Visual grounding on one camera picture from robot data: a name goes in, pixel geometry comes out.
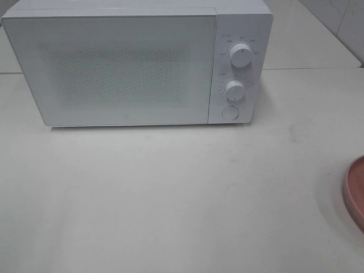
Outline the upper white power knob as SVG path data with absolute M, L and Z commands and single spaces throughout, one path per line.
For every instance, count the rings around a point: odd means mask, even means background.
M 252 62 L 253 48 L 248 42 L 239 41 L 231 46 L 228 54 L 232 66 L 243 68 Z

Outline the white microwave door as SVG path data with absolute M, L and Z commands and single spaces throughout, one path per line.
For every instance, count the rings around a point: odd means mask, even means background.
M 215 16 L 7 18 L 51 127 L 206 123 Z

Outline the white microwave oven body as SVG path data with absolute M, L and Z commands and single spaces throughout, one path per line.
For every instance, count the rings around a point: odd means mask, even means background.
M 1 22 L 3 25 L 7 18 L 162 16 L 216 18 L 208 120 L 194 124 L 250 122 L 273 21 L 272 12 L 263 1 L 19 1 L 5 12 Z M 243 68 L 232 66 L 228 54 L 239 41 L 248 42 L 253 48 L 252 62 Z M 234 80 L 246 87 L 240 101 L 225 97 L 226 84 Z M 234 121 L 222 117 L 228 106 L 239 109 Z

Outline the lower white timer knob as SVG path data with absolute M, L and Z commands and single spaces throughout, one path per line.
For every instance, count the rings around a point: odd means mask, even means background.
M 230 81 L 225 86 L 225 97 L 229 101 L 240 101 L 246 93 L 245 84 L 241 81 Z

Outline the pink round plate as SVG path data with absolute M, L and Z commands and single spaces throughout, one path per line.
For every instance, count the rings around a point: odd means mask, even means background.
M 363 156 L 355 159 L 348 167 L 342 189 L 345 206 L 363 231 Z

